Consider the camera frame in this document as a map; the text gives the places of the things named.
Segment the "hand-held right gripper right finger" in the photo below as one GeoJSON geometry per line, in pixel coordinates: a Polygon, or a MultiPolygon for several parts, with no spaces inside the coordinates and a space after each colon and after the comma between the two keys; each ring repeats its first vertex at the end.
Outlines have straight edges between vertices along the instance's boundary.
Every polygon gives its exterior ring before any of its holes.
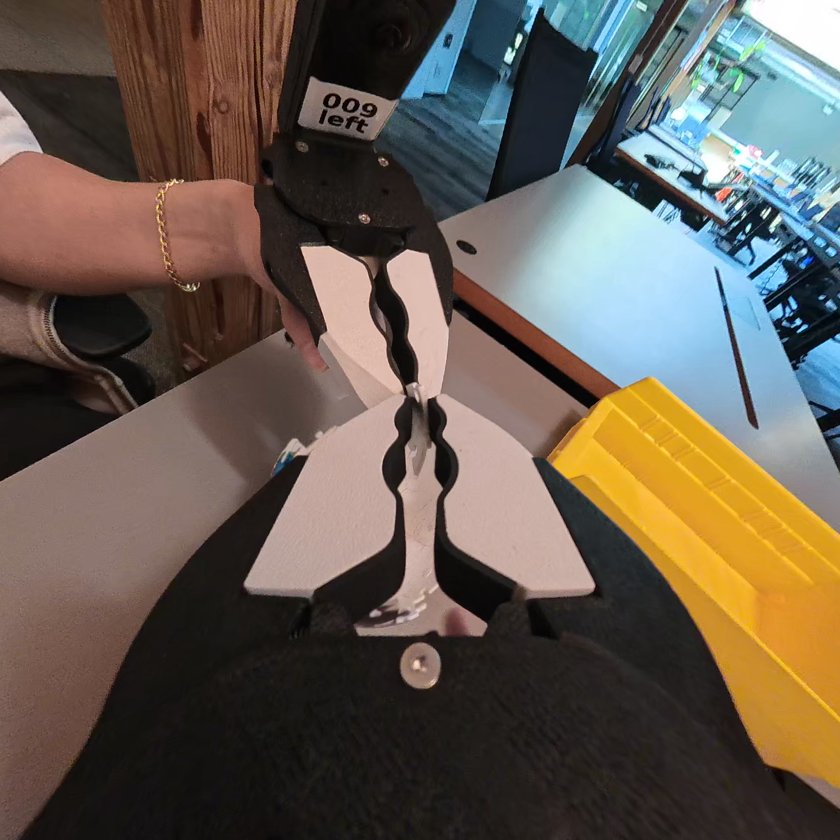
{"type": "Polygon", "coordinates": [[[593,594],[537,459],[449,395],[431,398],[427,414],[440,485],[434,572],[446,596],[488,623],[510,602],[593,594]]]}

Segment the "yellow plastic bin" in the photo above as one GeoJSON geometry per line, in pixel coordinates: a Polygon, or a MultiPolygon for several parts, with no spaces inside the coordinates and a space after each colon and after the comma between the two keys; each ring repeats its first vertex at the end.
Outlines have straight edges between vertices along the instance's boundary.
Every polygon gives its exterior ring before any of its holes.
{"type": "Polygon", "coordinates": [[[651,377],[549,462],[675,590],[761,757],[837,788],[838,533],[651,377]]]}

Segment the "black office chair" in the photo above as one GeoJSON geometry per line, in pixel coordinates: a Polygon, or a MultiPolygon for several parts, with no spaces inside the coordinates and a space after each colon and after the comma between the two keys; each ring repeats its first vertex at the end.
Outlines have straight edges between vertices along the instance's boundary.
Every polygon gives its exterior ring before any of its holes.
{"type": "Polygon", "coordinates": [[[538,12],[518,67],[486,202],[561,168],[597,57],[538,12]]]}

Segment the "hanging green plant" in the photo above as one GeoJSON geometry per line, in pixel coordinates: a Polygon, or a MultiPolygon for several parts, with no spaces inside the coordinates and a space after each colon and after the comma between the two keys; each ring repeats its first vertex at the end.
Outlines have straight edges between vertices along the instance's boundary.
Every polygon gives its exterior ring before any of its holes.
{"type": "Polygon", "coordinates": [[[689,92],[711,108],[734,108],[761,79],[759,58],[767,45],[766,38],[748,45],[709,45],[693,71],[689,92]]]}

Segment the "beige zipped jacket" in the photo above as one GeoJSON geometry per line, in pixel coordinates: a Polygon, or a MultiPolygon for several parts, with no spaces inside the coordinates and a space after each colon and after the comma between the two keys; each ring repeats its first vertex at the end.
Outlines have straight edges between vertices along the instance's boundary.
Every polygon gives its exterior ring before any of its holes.
{"type": "Polygon", "coordinates": [[[1,283],[3,360],[26,361],[66,375],[73,396],[94,410],[124,415],[140,403],[126,381],[103,364],[83,360],[59,337],[57,295],[1,283]]]}

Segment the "partly built puzzle ball shell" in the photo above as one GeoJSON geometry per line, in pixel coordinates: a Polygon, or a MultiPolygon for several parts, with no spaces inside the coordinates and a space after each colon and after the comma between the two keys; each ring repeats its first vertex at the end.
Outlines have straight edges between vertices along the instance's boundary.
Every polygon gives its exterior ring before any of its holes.
{"type": "MultiPolygon", "coordinates": [[[[406,571],[397,593],[355,624],[361,635],[482,636],[487,623],[468,613],[449,599],[439,587],[434,572],[434,528],[440,485],[434,476],[434,446],[428,428],[427,398],[422,386],[412,384],[406,397],[414,402],[413,431],[406,446],[406,477],[398,490],[402,497],[406,571]]],[[[279,457],[275,476],[295,458],[306,456],[320,438],[309,446],[292,439],[279,457]]]]}

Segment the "person's white shirt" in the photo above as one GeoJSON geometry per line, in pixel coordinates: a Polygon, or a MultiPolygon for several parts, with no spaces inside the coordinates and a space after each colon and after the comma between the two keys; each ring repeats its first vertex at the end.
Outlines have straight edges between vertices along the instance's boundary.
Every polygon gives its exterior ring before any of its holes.
{"type": "Polygon", "coordinates": [[[1,93],[1,165],[9,162],[18,154],[42,154],[42,149],[33,131],[29,128],[21,113],[16,110],[8,98],[1,93]]]}

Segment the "long background desk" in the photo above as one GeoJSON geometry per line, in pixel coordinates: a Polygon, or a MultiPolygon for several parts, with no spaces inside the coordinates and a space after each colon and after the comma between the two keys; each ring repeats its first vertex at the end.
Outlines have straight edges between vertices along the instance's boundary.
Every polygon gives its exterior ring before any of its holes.
{"type": "Polygon", "coordinates": [[[682,175],[683,172],[700,173],[704,168],[702,160],[691,150],[683,152],[645,132],[619,143],[615,156],[655,184],[673,207],[695,212],[720,226],[730,220],[726,207],[705,187],[693,186],[682,175]]]}

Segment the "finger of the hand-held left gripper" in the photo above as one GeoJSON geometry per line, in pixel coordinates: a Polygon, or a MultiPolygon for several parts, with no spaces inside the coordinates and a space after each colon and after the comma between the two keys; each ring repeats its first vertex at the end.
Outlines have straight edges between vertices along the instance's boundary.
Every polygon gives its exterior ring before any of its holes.
{"type": "Polygon", "coordinates": [[[319,346],[366,407],[406,397],[404,374],[413,373],[407,310],[389,280],[375,282],[362,259],[326,245],[302,246],[301,254],[324,324],[319,346]]]}
{"type": "Polygon", "coordinates": [[[383,289],[390,350],[401,382],[438,396],[448,361],[449,322],[429,255],[404,250],[394,256],[385,264],[383,289]]]}

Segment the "grey desk with wooden edge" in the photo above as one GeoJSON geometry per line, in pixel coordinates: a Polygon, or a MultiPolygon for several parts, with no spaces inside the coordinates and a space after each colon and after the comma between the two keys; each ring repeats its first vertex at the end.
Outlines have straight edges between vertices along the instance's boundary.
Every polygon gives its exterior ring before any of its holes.
{"type": "Polygon", "coordinates": [[[838,469],[751,282],[575,165],[440,224],[455,294],[593,398],[654,377],[838,528],[838,469]]]}

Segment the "wooden pillar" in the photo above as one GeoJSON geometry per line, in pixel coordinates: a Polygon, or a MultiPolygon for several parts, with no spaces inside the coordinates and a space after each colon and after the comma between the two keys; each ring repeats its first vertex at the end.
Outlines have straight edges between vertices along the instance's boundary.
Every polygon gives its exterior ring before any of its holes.
{"type": "MultiPolygon", "coordinates": [[[[277,131],[295,1],[98,3],[141,180],[259,181],[277,131]]],[[[279,303],[252,280],[166,295],[179,381],[275,333],[279,303]]]]}

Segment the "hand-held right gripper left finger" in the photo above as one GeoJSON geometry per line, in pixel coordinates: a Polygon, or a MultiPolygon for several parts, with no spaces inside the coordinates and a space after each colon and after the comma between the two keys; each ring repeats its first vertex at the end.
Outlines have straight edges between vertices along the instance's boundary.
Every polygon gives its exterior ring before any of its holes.
{"type": "Polygon", "coordinates": [[[399,486],[414,402],[390,397],[322,436],[298,469],[290,493],[245,578],[251,595],[341,606],[366,618],[399,590],[406,535],[399,486]]]}

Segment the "row of black desks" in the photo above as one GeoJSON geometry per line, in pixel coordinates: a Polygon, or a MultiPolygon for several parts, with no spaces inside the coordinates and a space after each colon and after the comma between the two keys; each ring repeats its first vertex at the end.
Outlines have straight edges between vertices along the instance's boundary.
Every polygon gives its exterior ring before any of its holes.
{"type": "Polygon", "coordinates": [[[728,214],[714,245],[733,259],[747,252],[741,266],[751,280],[764,277],[763,305],[798,368],[838,340],[838,174],[814,158],[783,171],[742,152],[712,195],[728,214]]]}

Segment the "person's left hand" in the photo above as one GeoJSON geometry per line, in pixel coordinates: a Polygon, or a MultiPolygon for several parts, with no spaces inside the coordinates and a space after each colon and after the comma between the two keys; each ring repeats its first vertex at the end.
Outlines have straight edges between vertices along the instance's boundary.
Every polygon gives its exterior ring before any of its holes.
{"type": "Polygon", "coordinates": [[[301,357],[316,372],[329,369],[302,312],[277,288],[261,255],[255,188],[231,180],[200,182],[206,190],[203,210],[209,224],[211,267],[219,279],[246,277],[273,295],[283,328],[301,357]]]}

